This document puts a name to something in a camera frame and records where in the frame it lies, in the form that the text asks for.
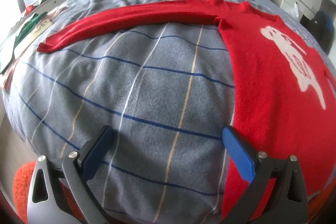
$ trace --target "floor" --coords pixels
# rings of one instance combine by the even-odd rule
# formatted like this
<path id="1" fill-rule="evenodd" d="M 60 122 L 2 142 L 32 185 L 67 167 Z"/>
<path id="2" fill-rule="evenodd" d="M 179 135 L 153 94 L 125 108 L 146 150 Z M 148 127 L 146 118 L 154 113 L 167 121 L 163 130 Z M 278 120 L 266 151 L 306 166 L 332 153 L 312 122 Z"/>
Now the floor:
<path id="1" fill-rule="evenodd" d="M 0 127 L 0 188 L 13 201 L 12 183 L 15 172 L 21 165 L 37 160 L 37 155 L 12 129 L 5 115 Z"/>

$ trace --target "metal screw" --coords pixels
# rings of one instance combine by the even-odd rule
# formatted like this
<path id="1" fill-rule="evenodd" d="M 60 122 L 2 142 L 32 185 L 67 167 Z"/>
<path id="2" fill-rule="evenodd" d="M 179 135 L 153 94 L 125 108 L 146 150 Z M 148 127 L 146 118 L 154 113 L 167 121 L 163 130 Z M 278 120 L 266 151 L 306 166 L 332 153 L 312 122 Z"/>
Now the metal screw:
<path id="1" fill-rule="evenodd" d="M 264 159 L 264 158 L 267 158 L 267 154 L 264 151 L 260 151 L 258 153 L 258 157 Z"/>
<path id="2" fill-rule="evenodd" d="M 45 160 L 45 155 L 39 156 L 38 161 L 44 161 Z"/>
<path id="3" fill-rule="evenodd" d="M 78 152 L 77 151 L 71 151 L 70 153 L 69 153 L 69 158 L 76 158 L 77 157 L 77 155 L 78 155 Z"/>
<path id="4" fill-rule="evenodd" d="M 291 161 L 297 161 L 297 157 L 294 155 L 291 155 L 289 158 L 291 159 Z"/>

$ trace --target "bedspread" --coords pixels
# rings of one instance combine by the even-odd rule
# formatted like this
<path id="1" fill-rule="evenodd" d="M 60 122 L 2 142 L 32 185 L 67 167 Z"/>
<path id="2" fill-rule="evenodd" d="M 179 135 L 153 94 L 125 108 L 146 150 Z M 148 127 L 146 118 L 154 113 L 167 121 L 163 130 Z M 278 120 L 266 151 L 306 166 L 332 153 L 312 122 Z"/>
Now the bedspread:
<path id="1" fill-rule="evenodd" d="M 27 145 L 50 158 L 80 149 L 102 125 L 119 131 L 88 182 L 114 218 L 219 223 L 229 160 L 221 131 L 232 119 L 235 87 L 216 26 L 138 26 L 52 54 L 36 52 L 48 35 L 85 16 L 156 1 L 161 0 L 67 0 L 69 8 L 18 62 L 10 91 L 3 92 L 6 112 Z M 269 0 L 246 1 L 279 14 L 336 76 L 298 22 Z"/>

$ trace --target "dark blue gripper pad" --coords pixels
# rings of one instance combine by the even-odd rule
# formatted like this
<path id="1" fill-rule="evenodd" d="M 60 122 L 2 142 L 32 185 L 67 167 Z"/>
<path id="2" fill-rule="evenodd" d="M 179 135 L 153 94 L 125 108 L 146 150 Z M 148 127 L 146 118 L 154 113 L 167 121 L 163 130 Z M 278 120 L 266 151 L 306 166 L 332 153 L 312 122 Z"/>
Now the dark blue gripper pad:
<path id="1" fill-rule="evenodd" d="M 83 161 L 83 173 L 81 175 L 83 181 L 88 181 L 94 178 L 105 157 L 105 154 L 111 148 L 115 135 L 116 133 L 112 127 L 107 126 L 105 128 L 104 132 L 101 134 L 95 145 L 92 147 L 92 150 Z"/>
<path id="2" fill-rule="evenodd" d="M 222 142 L 241 178 L 251 183 L 255 176 L 254 162 L 229 127 L 222 131 Z"/>

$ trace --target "white cabinet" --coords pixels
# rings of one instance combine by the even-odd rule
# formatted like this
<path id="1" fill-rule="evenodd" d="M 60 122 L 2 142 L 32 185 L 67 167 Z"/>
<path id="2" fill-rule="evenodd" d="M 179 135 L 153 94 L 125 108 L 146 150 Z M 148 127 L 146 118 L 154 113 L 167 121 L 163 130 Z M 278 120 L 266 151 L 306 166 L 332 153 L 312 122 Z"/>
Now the white cabinet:
<path id="1" fill-rule="evenodd" d="M 278 7 L 283 9 L 285 12 L 288 12 L 294 8 L 295 2 L 297 2 L 299 7 L 299 21 L 304 14 L 308 19 L 312 19 L 315 14 L 305 5 L 301 0 L 271 0 Z"/>
<path id="2" fill-rule="evenodd" d="M 43 12 L 50 12 L 55 7 L 64 3 L 66 0 L 46 0 L 43 4 L 36 7 L 31 13 L 42 14 Z"/>

